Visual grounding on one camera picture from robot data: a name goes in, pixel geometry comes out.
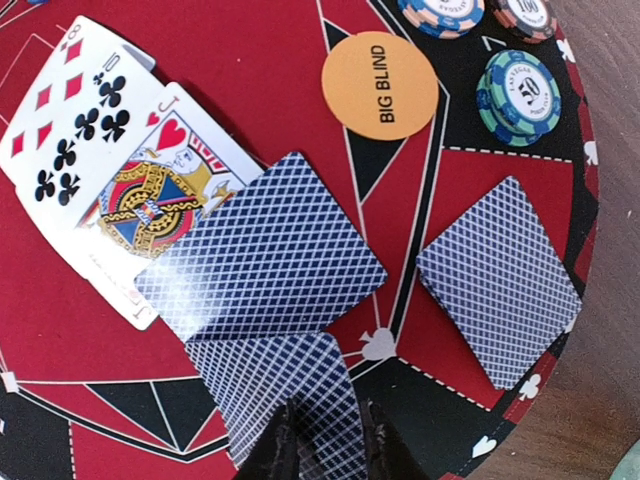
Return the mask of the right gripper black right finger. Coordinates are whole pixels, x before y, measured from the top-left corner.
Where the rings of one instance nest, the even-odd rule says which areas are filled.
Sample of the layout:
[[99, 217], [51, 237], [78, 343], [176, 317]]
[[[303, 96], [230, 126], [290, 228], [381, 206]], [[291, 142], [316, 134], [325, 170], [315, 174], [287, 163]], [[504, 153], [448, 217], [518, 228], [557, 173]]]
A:
[[369, 479], [428, 479], [383, 409], [362, 402], [362, 424]]

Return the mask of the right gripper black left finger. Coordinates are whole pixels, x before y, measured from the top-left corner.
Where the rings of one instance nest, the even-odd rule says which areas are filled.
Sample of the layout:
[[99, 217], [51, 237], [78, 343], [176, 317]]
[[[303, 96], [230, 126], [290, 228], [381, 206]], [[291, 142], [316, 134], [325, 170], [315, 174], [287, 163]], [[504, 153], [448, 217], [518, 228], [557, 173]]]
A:
[[241, 465], [235, 480], [292, 480], [299, 478], [300, 457], [295, 420], [295, 403], [279, 406]]

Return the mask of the jack of hearts card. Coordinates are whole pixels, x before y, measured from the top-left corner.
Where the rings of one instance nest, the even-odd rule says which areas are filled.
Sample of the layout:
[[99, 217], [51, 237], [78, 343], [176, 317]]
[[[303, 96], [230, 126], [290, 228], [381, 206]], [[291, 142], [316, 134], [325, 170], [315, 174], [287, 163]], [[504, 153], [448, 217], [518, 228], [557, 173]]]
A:
[[176, 82], [112, 153], [117, 169], [76, 232], [95, 268], [92, 285], [145, 330], [158, 314], [135, 277], [263, 169]]

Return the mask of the orange big blind button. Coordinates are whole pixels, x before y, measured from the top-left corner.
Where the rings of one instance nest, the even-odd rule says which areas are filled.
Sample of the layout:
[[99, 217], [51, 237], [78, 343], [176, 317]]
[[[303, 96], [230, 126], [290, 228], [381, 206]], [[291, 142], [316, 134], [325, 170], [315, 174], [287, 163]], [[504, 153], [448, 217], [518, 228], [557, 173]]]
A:
[[379, 31], [337, 43], [324, 62], [321, 86], [336, 119], [374, 140], [419, 132], [439, 101], [438, 77], [427, 57], [407, 40]]

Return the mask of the green chips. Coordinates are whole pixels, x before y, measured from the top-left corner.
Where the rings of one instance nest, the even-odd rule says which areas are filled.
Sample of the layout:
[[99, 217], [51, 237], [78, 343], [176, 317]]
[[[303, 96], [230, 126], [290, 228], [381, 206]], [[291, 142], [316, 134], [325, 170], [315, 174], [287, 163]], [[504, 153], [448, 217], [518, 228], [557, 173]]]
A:
[[562, 112], [558, 84], [544, 63], [522, 50], [503, 50], [486, 64], [476, 87], [486, 128], [510, 147], [526, 147], [551, 133]]

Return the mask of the white chips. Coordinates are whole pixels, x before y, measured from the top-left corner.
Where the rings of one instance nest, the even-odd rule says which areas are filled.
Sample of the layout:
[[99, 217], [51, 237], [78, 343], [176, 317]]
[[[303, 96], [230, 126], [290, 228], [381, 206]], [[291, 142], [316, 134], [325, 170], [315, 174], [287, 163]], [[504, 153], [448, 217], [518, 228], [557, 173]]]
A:
[[483, 0], [398, 0], [397, 4], [415, 28], [446, 40], [468, 34], [485, 13]]

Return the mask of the red black chips seat seven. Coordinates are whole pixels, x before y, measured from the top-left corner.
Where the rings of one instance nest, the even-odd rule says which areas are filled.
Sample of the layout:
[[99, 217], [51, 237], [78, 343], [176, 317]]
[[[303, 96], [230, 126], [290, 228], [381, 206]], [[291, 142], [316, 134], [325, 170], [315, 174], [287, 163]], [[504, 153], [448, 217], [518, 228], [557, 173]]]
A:
[[494, 0], [490, 2], [498, 22], [525, 43], [539, 44], [557, 31], [557, 16], [548, 0]]

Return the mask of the eight of diamonds card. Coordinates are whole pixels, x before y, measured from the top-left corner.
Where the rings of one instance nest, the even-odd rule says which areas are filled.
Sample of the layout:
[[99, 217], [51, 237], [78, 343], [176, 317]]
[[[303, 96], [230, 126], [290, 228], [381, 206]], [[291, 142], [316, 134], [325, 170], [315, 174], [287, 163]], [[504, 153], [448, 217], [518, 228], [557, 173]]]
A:
[[84, 88], [90, 59], [117, 36], [78, 16], [27, 90], [1, 141], [1, 168], [11, 180], [26, 173], [51, 136], [55, 117], [71, 106]]

